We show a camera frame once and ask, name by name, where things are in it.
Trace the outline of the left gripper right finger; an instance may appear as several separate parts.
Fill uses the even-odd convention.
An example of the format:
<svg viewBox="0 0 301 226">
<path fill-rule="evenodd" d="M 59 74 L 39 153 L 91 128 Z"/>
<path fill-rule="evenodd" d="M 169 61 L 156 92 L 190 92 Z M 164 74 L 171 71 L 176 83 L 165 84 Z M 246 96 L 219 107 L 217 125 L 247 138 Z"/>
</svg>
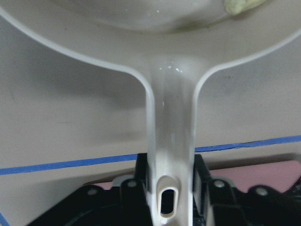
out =
<svg viewBox="0 0 301 226">
<path fill-rule="evenodd" d="M 223 179 L 213 178 L 201 155 L 194 157 L 193 225 L 246 226 L 233 190 Z"/>
</svg>

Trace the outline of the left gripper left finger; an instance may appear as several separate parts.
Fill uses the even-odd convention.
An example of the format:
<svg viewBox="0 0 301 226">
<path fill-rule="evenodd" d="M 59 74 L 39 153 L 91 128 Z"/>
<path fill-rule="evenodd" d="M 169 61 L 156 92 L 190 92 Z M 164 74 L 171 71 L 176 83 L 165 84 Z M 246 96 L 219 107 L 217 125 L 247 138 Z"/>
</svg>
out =
<svg viewBox="0 0 301 226">
<path fill-rule="evenodd" d="M 148 161 L 146 153 L 139 153 L 135 164 L 134 177 L 122 182 L 120 186 L 121 225 L 153 225 L 147 203 Z"/>
</svg>

